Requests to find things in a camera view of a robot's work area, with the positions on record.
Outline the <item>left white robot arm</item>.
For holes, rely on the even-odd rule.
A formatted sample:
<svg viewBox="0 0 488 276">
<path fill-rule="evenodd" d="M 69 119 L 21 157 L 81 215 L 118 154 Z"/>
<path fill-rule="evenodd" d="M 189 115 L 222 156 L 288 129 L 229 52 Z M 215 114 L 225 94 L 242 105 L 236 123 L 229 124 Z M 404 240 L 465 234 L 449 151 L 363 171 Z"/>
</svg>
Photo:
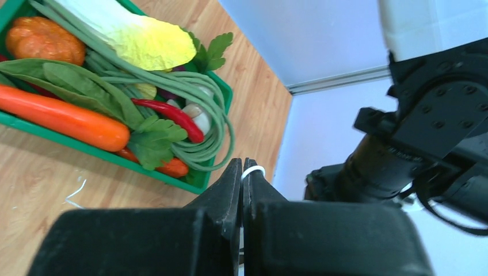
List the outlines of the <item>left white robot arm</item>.
<svg viewBox="0 0 488 276">
<path fill-rule="evenodd" d="M 313 201 L 396 203 L 415 195 L 487 223 L 487 2 L 379 1 L 397 110 L 360 109 L 342 164 L 306 177 Z"/>
</svg>

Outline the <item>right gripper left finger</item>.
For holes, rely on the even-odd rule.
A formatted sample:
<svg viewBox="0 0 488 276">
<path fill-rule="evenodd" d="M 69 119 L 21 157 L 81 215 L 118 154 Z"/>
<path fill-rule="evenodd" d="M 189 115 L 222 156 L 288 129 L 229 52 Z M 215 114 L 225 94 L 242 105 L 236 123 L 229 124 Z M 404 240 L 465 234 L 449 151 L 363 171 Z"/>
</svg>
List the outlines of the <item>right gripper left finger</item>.
<svg viewBox="0 0 488 276">
<path fill-rule="evenodd" d="M 182 208 L 76 209 L 48 231 L 29 275 L 237 275 L 242 161 Z"/>
</svg>

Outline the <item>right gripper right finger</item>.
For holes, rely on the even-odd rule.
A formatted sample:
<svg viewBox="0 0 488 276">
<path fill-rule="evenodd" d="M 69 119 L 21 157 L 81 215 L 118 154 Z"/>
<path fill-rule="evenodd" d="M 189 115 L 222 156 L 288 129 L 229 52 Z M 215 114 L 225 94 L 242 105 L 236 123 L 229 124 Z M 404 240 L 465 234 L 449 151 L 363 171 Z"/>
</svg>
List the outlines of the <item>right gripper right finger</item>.
<svg viewBox="0 0 488 276">
<path fill-rule="evenodd" d="M 433 275 L 414 223 L 383 204 L 289 201 L 246 158 L 244 275 Z"/>
</svg>

